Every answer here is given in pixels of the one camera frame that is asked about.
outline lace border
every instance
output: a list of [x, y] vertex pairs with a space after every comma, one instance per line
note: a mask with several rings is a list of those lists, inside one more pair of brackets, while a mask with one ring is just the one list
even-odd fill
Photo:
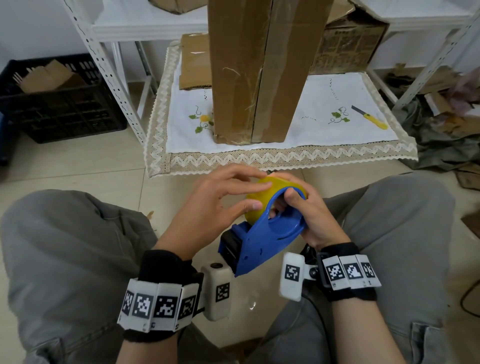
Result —
[[387, 159], [418, 160], [417, 145], [413, 137], [402, 129], [391, 110], [377, 92], [366, 73], [362, 79], [367, 90], [386, 116], [398, 140], [350, 146], [300, 146], [291, 149], [236, 150], [224, 153], [165, 153], [167, 120], [173, 74], [180, 57], [180, 43], [175, 40], [167, 48], [165, 68], [158, 87], [154, 107], [148, 124], [144, 159], [149, 178], [165, 174], [208, 173], [219, 165], [244, 163], [262, 170], [313, 168], [356, 162]]

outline person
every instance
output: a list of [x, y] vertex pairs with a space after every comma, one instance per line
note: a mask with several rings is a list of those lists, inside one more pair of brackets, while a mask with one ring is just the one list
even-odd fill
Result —
[[[410, 173], [322, 199], [305, 181], [275, 173], [308, 193], [306, 200], [293, 189], [284, 194], [305, 217], [306, 243], [319, 250], [354, 242], [382, 287], [376, 302], [330, 303], [315, 284], [305, 285], [304, 298], [286, 304], [246, 363], [442, 363], [454, 209], [446, 188]], [[84, 192], [45, 190], [15, 202], [0, 237], [24, 363], [235, 363], [193, 324], [181, 337], [138, 343], [123, 340], [116, 321], [146, 251], [191, 259], [236, 218], [262, 208], [255, 200], [231, 207], [220, 200], [269, 188], [250, 180], [265, 176], [238, 164], [215, 169], [159, 239], [143, 214]]]

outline blue tape dispenser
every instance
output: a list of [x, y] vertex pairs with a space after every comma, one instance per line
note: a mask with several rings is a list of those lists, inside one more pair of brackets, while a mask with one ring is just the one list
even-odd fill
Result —
[[306, 227], [305, 219], [295, 208], [287, 206], [285, 211], [269, 219], [268, 213], [275, 200], [289, 187], [294, 188], [306, 199], [307, 193], [297, 183], [279, 177], [267, 176], [258, 181], [272, 182], [268, 190], [247, 195], [259, 200], [263, 211], [245, 214], [247, 221], [232, 225], [220, 238], [218, 252], [232, 268], [236, 277], [246, 274], [285, 249]]

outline pants pocket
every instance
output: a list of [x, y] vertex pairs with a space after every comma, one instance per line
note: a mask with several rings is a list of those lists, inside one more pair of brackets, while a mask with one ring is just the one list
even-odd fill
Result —
[[27, 352], [24, 364], [64, 364], [65, 355], [60, 339], [52, 339]]
[[414, 322], [410, 344], [413, 364], [440, 364], [446, 360], [446, 336], [443, 328]]

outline yellow tape roll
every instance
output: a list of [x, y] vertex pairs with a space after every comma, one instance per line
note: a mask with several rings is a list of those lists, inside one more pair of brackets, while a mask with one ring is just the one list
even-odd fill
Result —
[[258, 200], [264, 206], [263, 209], [261, 210], [249, 211], [245, 214], [245, 219], [248, 221], [250, 225], [253, 225], [260, 218], [260, 216], [264, 213], [268, 203], [272, 199], [273, 195], [276, 194], [278, 191], [280, 191], [282, 188], [296, 187], [300, 191], [302, 191], [305, 196], [307, 196], [307, 192], [305, 191], [305, 189], [302, 186], [300, 186], [298, 183], [290, 182], [290, 181], [284, 180], [283, 178], [274, 177], [274, 176], [267, 176], [265, 178], [262, 178], [261, 180], [258, 180], [257, 183], [265, 183], [265, 182], [272, 182], [272, 187], [270, 187], [266, 191], [247, 195], [247, 198]]

